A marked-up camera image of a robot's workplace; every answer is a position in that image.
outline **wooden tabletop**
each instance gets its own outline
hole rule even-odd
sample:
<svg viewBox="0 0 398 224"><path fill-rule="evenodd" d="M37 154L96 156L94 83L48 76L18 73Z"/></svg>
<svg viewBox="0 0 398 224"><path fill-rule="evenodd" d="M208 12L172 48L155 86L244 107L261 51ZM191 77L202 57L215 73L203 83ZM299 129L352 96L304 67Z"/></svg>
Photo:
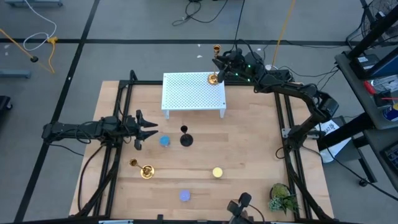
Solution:
<svg viewBox="0 0 398 224"><path fill-rule="evenodd" d="M117 87L118 82L103 82L93 120L112 115ZM294 220L292 212L285 215L268 209L272 185L277 182L288 185L284 160L275 157L282 141L274 94L254 94L251 86L226 86L225 90L227 110L223 119L219 111L171 111L170 119L166 120L160 110L162 86L133 86L129 113L141 110L147 121L159 125L150 128L159 133L143 142L141 151L135 150L133 144L123 144L111 218L156 219L163 214L166 220L229 220L228 202L248 192L252 195L251 204L266 220ZM291 102L295 122L304 122L309 117L305 103L295 98ZM188 126L188 133L193 136L190 147L180 144L182 125ZM159 138L165 134L171 141L167 148L159 144ZM307 140L304 145L318 150L315 141ZM82 166L98 147L98 142L87 146ZM85 171L83 205L98 186L104 152L103 149L96 155ZM321 159L304 150L301 155L307 189L332 217ZM154 166L155 176L143 179L140 170L129 165L132 158L142 166ZM223 169L221 179L212 176L214 167ZM77 212L77 188L78 185L70 214ZM179 199L179 192L184 189L191 193L188 202ZM107 196L105 190L102 213ZM255 221L261 220L254 209L247 211Z"/></svg>

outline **white rack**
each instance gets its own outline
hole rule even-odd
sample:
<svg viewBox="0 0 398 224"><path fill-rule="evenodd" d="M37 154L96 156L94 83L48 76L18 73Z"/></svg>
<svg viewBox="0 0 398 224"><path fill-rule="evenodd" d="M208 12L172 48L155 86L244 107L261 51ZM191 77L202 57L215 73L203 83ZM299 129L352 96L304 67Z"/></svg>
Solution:
<svg viewBox="0 0 398 224"><path fill-rule="evenodd" d="M164 73L162 111L169 119L170 111L219 110L224 117L224 83L211 85L208 76L213 72Z"/></svg>

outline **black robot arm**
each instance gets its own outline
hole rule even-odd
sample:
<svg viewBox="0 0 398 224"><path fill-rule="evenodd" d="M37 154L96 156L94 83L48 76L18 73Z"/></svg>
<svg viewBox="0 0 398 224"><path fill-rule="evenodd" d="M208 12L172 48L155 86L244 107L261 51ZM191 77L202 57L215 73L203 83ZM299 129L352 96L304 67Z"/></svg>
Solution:
<svg viewBox="0 0 398 224"><path fill-rule="evenodd" d="M151 128L156 126L157 124L144 120L141 110L137 110L136 117L127 116L125 123L115 116L108 116L99 121L89 121L83 124L49 123L43 127L42 138L47 143L65 138L79 141L82 139L97 139L101 143L112 143L115 146L118 137L135 136L134 147L141 150L141 141L157 133L155 130L142 131L141 127Z"/></svg>
<svg viewBox="0 0 398 224"><path fill-rule="evenodd" d="M242 56L242 50L226 52L223 56L213 59L219 68L218 82L225 79L240 79L251 83L255 93L280 93L302 99L310 112L310 117L301 125L294 126L284 138L287 151L299 150L310 132L319 123L329 121L336 110L338 103L327 93L319 91L314 84L302 85L291 83L292 77L288 70L267 71L262 58L251 51ZM314 213L320 220L332 220L316 203L307 188L300 181L294 171L289 153L285 155L287 173L300 189Z"/></svg>

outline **green plant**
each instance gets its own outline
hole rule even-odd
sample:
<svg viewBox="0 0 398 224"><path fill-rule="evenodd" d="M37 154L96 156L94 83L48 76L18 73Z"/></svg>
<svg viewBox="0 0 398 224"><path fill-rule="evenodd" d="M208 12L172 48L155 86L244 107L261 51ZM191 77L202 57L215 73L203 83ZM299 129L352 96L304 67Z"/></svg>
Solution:
<svg viewBox="0 0 398 224"><path fill-rule="evenodd" d="M282 209L286 214L287 209L292 212L295 212L296 209L299 209L299 204L297 203L296 195L289 195L287 197L282 198Z"/></svg>
<svg viewBox="0 0 398 224"><path fill-rule="evenodd" d="M282 209L282 199L280 197L274 197L268 202L269 210L272 212L279 211Z"/></svg>
<svg viewBox="0 0 398 224"><path fill-rule="evenodd" d="M269 210L279 211L283 210L286 214L286 211L289 209L291 211L295 211L299 208L299 204L297 203L297 199L295 195L291 195L289 189L284 184L274 184L271 190L271 200L268 203Z"/></svg>
<svg viewBox="0 0 398 224"><path fill-rule="evenodd" d="M277 183L272 186L271 195L272 198L274 197L284 198L289 196L290 192L284 184Z"/></svg>

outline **gray floor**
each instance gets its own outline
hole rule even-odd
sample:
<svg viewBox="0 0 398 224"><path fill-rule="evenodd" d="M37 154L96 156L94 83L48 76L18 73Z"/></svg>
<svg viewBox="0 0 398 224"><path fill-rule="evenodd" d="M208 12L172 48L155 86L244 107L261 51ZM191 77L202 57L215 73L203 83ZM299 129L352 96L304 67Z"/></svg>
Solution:
<svg viewBox="0 0 398 224"><path fill-rule="evenodd" d="M59 38L80 38L93 0L64 0L62 8L38 8L37 11L58 25ZM223 1L203 1L197 15L204 20L220 8ZM241 1L230 0L220 17L210 24L190 21L172 27L172 21L183 16L186 1L101 0L88 38L90 39L233 39ZM246 1L238 38L277 39L289 0ZM344 40L360 20L359 0L297 1L284 39ZM15 38L35 32L52 31L52 25L33 15L29 9L14 9L0 1L0 27ZM34 162L42 144L42 126L51 119L77 44L57 44L52 75L30 63L19 49L0 44L0 67L29 69L31 79L1 79L0 95L12 97L14 109L8 114L0 132L0 222L14 219ZM264 46L252 46L254 50ZM271 63L275 46L266 48L266 63ZM328 72L333 57L347 50L311 49L281 46L276 65L293 68L302 75ZM51 46L34 52L46 61ZM211 71L212 45L117 45L86 44L76 68L60 121L82 123L93 117L98 92L103 80L128 78L134 69L140 80L159 80L164 72ZM317 82L321 78L295 77L297 81ZM337 115L354 116L362 112L342 74L337 73L324 89L340 104ZM83 152L84 145L75 141L62 144ZM396 194L381 166L369 148L363 149L378 178L377 185ZM81 157L51 147L45 160L25 220L66 217L72 202ZM358 162L346 162L363 175ZM360 187L358 180L338 164L324 166L326 181L336 218L349 222L394 223L396 203L371 187Z"/></svg>

